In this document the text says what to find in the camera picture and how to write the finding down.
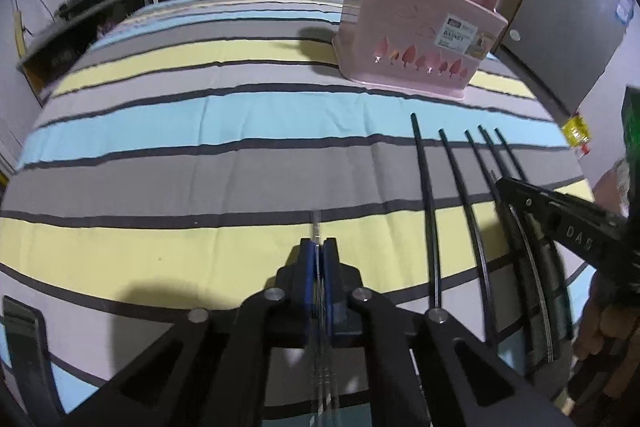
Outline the person's right hand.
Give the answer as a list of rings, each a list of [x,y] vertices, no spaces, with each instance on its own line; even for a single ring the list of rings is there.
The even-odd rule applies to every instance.
[[[578,365],[568,390],[574,400],[599,373],[608,375],[603,394],[620,399],[639,368],[639,300],[624,297],[612,281],[593,275],[573,346]]]

